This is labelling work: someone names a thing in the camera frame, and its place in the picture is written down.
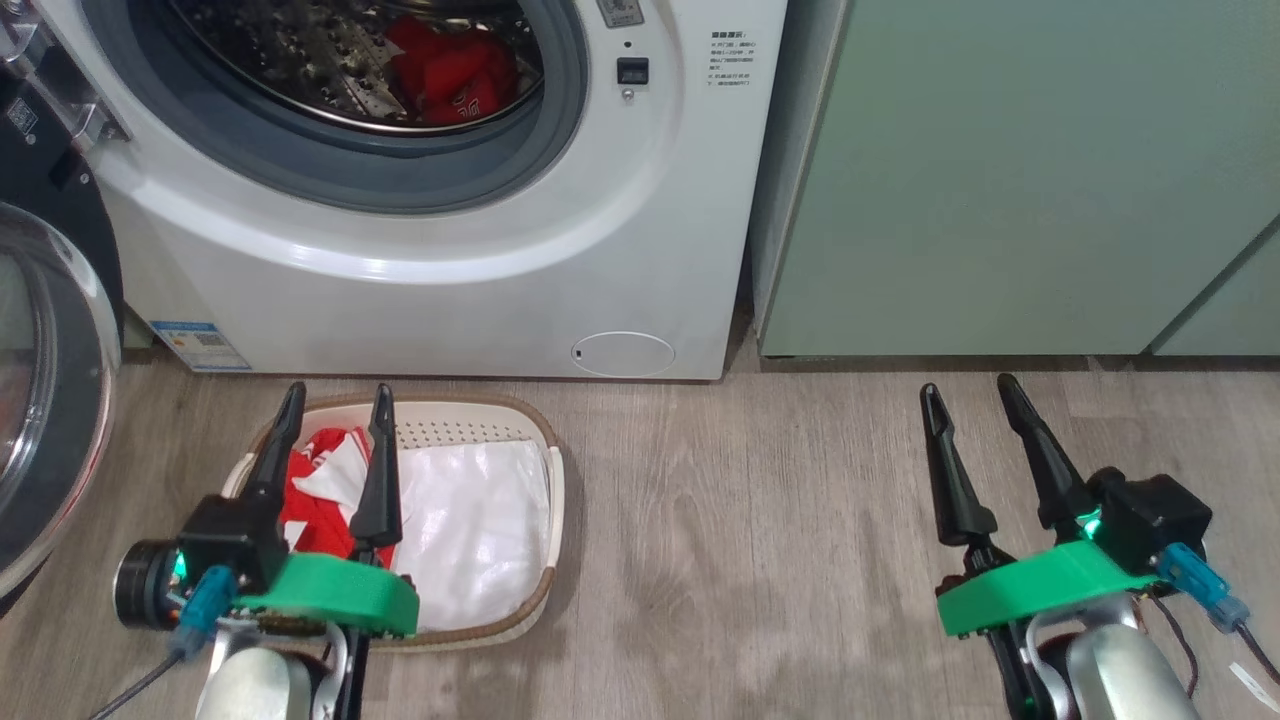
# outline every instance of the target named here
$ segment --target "red clothing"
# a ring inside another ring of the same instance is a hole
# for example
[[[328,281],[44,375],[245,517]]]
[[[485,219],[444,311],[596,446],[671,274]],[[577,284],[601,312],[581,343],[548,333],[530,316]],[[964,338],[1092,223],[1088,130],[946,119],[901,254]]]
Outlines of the red clothing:
[[[390,63],[411,110],[433,126],[484,118],[516,100],[515,54],[489,31],[436,32],[403,15],[387,29],[387,38],[404,51]]]
[[[360,433],[361,430],[357,428],[351,432]],[[289,452],[289,479],[284,483],[284,510],[280,511],[280,521],[300,520],[307,524],[297,544],[293,546],[294,552],[324,552],[338,557],[349,557],[356,546],[356,541],[347,529],[347,521],[338,512],[337,502],[311,497],[293,484],[294,478],[310,477],[319,464],[324,462],[323,455],[342,445],[346,438],[347,430],[325,428],[311,436],[307,454],[296,450]],[[378,551],[383,568],[390,568],[394,550],[384,547]]]

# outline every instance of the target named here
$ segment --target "wire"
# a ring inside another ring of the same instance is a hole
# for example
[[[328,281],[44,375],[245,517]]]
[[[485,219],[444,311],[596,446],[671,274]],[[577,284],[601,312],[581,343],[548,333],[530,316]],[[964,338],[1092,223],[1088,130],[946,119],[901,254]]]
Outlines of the wire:
[[[1249,626],[1240,623],[1235,626],[1235,632],[1240,635],[1240,639],[1244,641],[1244,644],[1249,648],[1249,652],[1253,653],[1253,657],[1258,659],[1258,664],[1262,665],[1263,670],[1266,670],[1271,682],[1280,685],[1280,670],[1276,670],[1275,664],[1272,664],[1271,659],[1267,657],[1267,653],[1263,652],[1257,638],[1254,638],[1253,633],[1249,632]]]
[[[90,720],[102,720],[104,717],[110,716],[113,712],[115,712],[116,710],[119,710],[120,707],[123,707],[125,702],[129,702],[131,700],[133,700],[134,697],[137,697],[137,694],[141,693],[142,691],[145,691],[147,688],[147,685],[150,685],[151,683],[156,682],[156,679],[160,675],[164,675],[165,673],[168,673],[169,669],[173,667],[174,665],[177,665],[178,662],[182,662],[182,653],[179,653],[179,652],[169,653],[169,657],[165,657],[164,662],[161,662],[160,665],[156,665],[155,670],[147,673],[137,683],[133,683],[133,685],[129,689],[124,691],[123,693],[120,693],[119,697],[116,697],[111,702],[106,703],[102,707],[102,710],[99,710],[97,712],[95,712],[93,715],[91,715]]]
[[[1187,697],[1196,697],[1196,685],[1199,684],[1199,661],[1196,660],[1196,651],[1192,650],[1192,643],[1187,642],[1183,626],[1178,624],[1178,619],[1174,618],[1174,612],[1169,610],[1165,601],[1156,596],[1148,597],[1151,597],[1151,602],[1156,603],[1156,609],[1165,616],[1165,620],[1169,621],[1169,629],[1174,632],[1178,644],[1183,646],[1183,652],[1187,653],[1187,664],[1192,667],[1192,675],[1187,679]]]

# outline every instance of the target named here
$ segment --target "blue connector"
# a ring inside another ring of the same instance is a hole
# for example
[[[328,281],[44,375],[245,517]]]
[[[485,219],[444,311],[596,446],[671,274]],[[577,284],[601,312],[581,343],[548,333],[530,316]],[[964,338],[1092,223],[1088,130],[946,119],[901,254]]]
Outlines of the blue connector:
[[[237,592],[239,585],[230,568],[214,565],[206,570],[178,615],[178,626],[169,635],[169,652],[180,655],[184,661],[200,655],[218,619],[232,609]]]
[[[1231,585],[1184,543],[1175,542],[1160,553],[1156,574],[1175,589],[1192,596],[1208,612],[1210,621],[1220,633],[1231,634],[1249,619],[1249,607],[1231,597]]]

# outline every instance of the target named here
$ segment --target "basket rim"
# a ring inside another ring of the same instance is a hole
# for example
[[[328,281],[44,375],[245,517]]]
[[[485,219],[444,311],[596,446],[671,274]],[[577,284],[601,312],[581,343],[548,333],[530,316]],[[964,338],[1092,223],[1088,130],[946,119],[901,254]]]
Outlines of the basket rim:
[[[520,400],[517,397],[504,396],[504,395],[489,395],[484,392],[425,392],[425,393],[410,393],[404,396],[396,396],[396,402],[457,402],[467,405],[495,405],[499,407],[508,407],[522,415],[527,416],[534,421],[534,425],[543,433],[543,441],[547,443],[548,451],[554,450],[559,452],[559,441],[556,437],[556,430],[552,429],[550,423],[547,418],[538,411],[536,407]],[[303,414],[312,410],[330,410],[334,407],[349,407],[353,405],[372,405],[367,395],[357,393],[344,393],[332,397],[323,397],[316,401],[307,401],[303,407]],[[256,434],[251,448],[248,452],[252,456],[259,456],[262,452],[262,446],[266,445],[266,437],[271,432],[271,423],[268,421],[261,430]],[[246,466],[241,470],[241,477],[248,471]],[[518,626],[521,623],[527,620],[541,603],[547,600],[552,589],[552,582],[556,579],[556,566],[549,565],[543,568],[543,574],[538,580],[538,587],[534,592],[526,597],[520,606],[506,618],[488,623],[485,625],[476,625],[472,628],[461,628],[457,630],[433,630],[428,633],[419,633],[412,637],[399,639],[399,641],[378,641],[374,643],[374,650],[394,650],[394,648],[411,648],[419,646],[442,646],[452,644],[458,642],[476,641],[499,635]]]
[[[506,395],[488,395],[483,392],[442,392],[442,393],[411,393],[407,396],[396,396],[396,402],[462,402],[468,405],[497,405],[499,407],[508,407],[522,415],[526,415],[530,420],[538,425],[538,429],[543,433],[543,441],[547,443],[548,448],[558,447],[559,439],[556,437],[556,430],[552,429],[552,424],[547,421],[547,418],[538,411],[536,407],[520,400],[518,397],[509,397]],[[306,406],[302,413],[311,413],[312,410],[332,410],[334,407],[351,407],[352,405],[372,405],[367,395],[346,393],[337,395],[332,397],[324,397],[312,402],[307,400]],[[257,432],[250,445],[253,455],[262,452],[262,446],[266,445],[266,437],[271,433],[271,421],[262,425],[262,429]]]

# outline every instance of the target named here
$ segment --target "washing machine door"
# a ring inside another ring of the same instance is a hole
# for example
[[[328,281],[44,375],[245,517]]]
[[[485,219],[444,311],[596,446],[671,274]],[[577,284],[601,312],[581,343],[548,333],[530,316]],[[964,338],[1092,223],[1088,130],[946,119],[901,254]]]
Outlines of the washing machine door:
[[[41,82],[0,65],[0,614],[97,468],[120,361],[110,223]]]

